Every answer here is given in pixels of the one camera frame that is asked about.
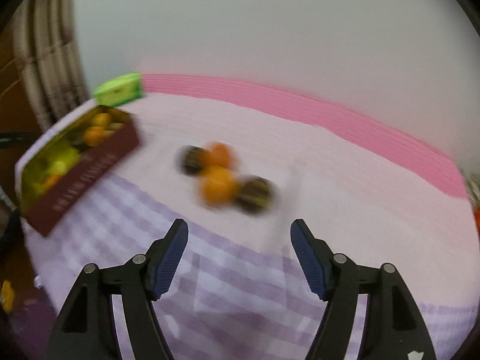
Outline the yellow toy on floor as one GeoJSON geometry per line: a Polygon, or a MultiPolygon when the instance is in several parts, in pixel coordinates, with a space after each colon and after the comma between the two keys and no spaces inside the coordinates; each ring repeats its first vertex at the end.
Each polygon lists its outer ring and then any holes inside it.
{"type": "Polygon", "coordinates": [[[14,306],[15,298],[16,293],[12,288],[11,282],[9,280],[3,281],[1,283],[0,303],[5,313],[10,314],[14,306]]]}

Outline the red gold toffee tin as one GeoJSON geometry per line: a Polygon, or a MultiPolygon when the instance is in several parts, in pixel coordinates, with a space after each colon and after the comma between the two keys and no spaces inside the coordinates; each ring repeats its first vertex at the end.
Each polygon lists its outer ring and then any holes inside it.
{"type": "Polygon", "coordinates": [[[16,164],[16,195],[24,225],[48,236],[80,197],[139,145],[134,117],[126,111],[89,101],[68,113],[16,164]],[[88,147],[82,134],[99,112],[112,115],[106,129],[114,133],[101,145],[88,147]]]}

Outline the small orange citrus fruit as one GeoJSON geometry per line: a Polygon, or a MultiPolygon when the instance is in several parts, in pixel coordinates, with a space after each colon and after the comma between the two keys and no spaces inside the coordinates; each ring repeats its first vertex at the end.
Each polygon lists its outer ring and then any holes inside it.
{"type": "Polygon", "coordinates": [[[105,127],[92,126],[86,128],[82,134],[82,142],[88,147],[100,146],[114,131],[108,130],[105,127]]]}

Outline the dimpled orange mandarin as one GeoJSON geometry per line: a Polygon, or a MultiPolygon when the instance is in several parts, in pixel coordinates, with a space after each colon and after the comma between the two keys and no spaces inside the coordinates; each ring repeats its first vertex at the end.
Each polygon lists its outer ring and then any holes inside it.
{"type": "Polygon", "coordinates": [[[237,157],[230,145],[213,142],[204,148],[201,164],[203,167],[218,166],[233,169],[237,165],[237,157]]]}

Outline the beige patterned curtain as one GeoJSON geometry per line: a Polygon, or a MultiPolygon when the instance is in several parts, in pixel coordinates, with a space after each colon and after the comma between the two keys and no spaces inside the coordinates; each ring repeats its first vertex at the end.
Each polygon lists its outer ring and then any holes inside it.
{"type": "Polygon", "coordinates": [[[11,23],[19,78],[43,131],[89,99],[73,5],[74,0],[23,0],[11,23]]]}

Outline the purple plaid tablecloth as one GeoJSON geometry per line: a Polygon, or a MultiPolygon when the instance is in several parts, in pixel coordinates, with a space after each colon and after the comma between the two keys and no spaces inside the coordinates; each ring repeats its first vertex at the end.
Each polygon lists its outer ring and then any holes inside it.
{"type": "Polygon", "coordinates": [[[479,309],[479,237],[464,183],[448,159],[401,135],[413,171],[325,127],[206,98],[150,94],[124,106],[141,146],[102,177],[49,236],[24,228],[43,288],[59,309],[80,269],[122,264],[174,219],[185,253],[154,308],[177,359],[303,359],[325,306],[290,244],[303,219],[360,265],[393,263],[439,359],[450,359],[479,309]],[[187,145],[223,141],[241,174],[270,180],[271,209],[209,208],[180,173],[187,145]]]}

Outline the dark mangosteen with yellow spot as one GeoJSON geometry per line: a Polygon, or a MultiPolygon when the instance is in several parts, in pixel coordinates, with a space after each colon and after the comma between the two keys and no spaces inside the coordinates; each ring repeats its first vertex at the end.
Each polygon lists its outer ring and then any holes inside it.
{"type": "Polygon", "coordinates": [[[258,215],[270,210],[275,199],[275,185],[270,180],[249,176],[241,182],[235,203],[242,211],[258,215]]]}

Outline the dark brown mangosteen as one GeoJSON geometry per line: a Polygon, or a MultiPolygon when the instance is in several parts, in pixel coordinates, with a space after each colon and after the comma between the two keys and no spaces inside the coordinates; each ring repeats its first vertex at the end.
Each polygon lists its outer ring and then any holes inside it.
{"type": "Polygon", "coordinates": [[[206,150],[202,147],[186,145],[178,155],[178,167],[187,176],[196,176],[203,171],[203,157],[206,150]]]}

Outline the smooth orange citrus fruit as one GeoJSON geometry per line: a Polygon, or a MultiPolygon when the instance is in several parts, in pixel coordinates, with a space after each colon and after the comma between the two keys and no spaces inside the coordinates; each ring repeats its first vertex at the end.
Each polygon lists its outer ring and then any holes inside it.
{"type": "Polygon", "coordinates": [[[199,174],[198,191],[202,203],[207,206],[229,206],[238,195],[239,177],[226,167],[208,166],[199,174]]]}

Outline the yellow lemon in tin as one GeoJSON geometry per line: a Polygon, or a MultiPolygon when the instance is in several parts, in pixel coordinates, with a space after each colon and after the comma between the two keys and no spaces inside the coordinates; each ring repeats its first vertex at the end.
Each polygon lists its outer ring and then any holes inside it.
{"type": "Polygon", "coordinates": [[[112,115],[108,112],[97,113],[90,121],[92,127],[107,128],[112,123],[112,115]]]}

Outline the green tissue pack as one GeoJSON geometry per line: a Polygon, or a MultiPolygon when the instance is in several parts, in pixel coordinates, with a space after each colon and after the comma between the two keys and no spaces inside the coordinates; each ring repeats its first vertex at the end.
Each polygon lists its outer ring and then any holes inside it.
{"type": "Polygon", "coordinates": [[[98,105],[118,107],[143,96],[143,78],[138,72],[115,77],[99,85],[94,91],[98,105]]]}

